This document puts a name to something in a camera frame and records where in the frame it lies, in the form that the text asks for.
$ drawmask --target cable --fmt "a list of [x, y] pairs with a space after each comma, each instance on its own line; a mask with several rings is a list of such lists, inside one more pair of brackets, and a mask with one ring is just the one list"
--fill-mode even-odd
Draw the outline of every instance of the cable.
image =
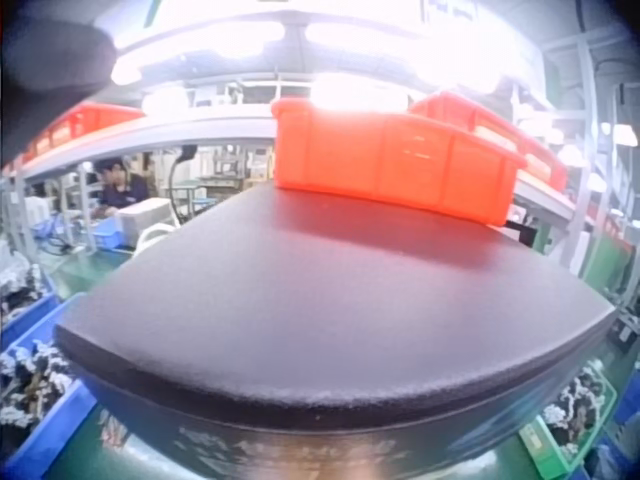
[[584, 25], [584, 12], [582, 10], [582, 0], [576, 0], [576, 17], [578, 17], [578, 25], [580, 26], [580, 31], [585, 33], [587, 28]]
[[182, 225], [185, 222], [185, 220], [182, 218], [182, 215], [180, 215], [180, 213], [178, 212], [176, 201], [173, 198], [173, 174], [175, 173], [177, 166], [178, 166], [178, 160], [173, 162], [173, 164], [171, 165], [171, 169], [169, 170], [169, 199], [171, 200], [171, 208], [173, 210], [173, 213], [176, 216], [176, 219], [178, 220], [178, 224]]
[[173, 175], [178, 164], [193, 159], [197, 151], [197, 145], [183, 145], [182, 153], [178, 158], [176, 158], [175, 162], [173, 162], [173, 165], [171, 165], [171, 170], [169, 170], [169, 200], [171, 200], [171, 208], [173, 209], [173, 213], [175, 214], [180, 225], [185, 223], [188, 219], [185, 219], [182, 215], [180, 215], [180, 213], [178, 213], [178, 208], [176, 207], [176, 202], [173, 198]]

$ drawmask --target black textured cushion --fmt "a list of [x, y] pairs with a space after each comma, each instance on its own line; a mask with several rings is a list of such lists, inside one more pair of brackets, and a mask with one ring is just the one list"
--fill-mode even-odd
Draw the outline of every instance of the black textured cushion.
[[87, 372], [180, 411], [349, 428], [504, 392], [612, 312], [483, 225], [264, 186], [123, 266], [57, 339]]

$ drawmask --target orange plastic crate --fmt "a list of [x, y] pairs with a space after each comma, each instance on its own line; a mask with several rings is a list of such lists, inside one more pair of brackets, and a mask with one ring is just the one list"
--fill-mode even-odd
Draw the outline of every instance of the orange plastic crate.
[[455, 125], [509, 151], [517, 151], [527, 160], [527, 172], [558, 191], [567, 185], [567, 168], [553, 152], [482, 105], [451, 92], [441, 92], [413, 104], [409, 111]]
[[525, 160], [472, 134], [408, 113], [275, 102], [279, 187], [335, 193], [504, 225]]
[[75, 138], [119, 123], [143, 117], [135, 108], [84, 104], [67, 112], [49, 127], [51, 144], [59, 147]]

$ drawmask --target green floor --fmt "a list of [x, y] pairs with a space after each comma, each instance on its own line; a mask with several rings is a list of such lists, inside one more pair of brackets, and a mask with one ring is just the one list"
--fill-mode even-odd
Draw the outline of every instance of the green floor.
[[[91, 256], [78, 255], [64, 261], [43, 258], [43, 265], [56, 283], [59, 294], [68, 298], [87, 291], [113, 271], [128, 255], [98, 252]], [[608, 343], [600, 346], [594, 356], [605, 365], [606, 376], [620, 392], [630, 376], [640, 342], [627, 354], [620, 355]], [[192, 473], [158, 454], [136, 437], [130, 437], [122, 448], [103, 446], [99, 417], [102, 408], [96, 407], [66, 446], [46, 475], [47, 480], [188, 480], [197, 479]], [[446, 471], [429, 474], [434, 480], [535, 480], [535, 466], [524, 445], [516, 436], [477, 461], [466, 462]]]

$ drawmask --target dark shirt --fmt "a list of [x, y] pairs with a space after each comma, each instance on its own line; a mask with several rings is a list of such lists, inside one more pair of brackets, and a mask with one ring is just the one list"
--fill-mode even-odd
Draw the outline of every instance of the dark shirt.
[[129, 180], [121, 192], [114, 185], [102, 190], [101, 204], [107, 207], [125, 208], [149, 198], [147, 182], [140, 175], [129, 174]]

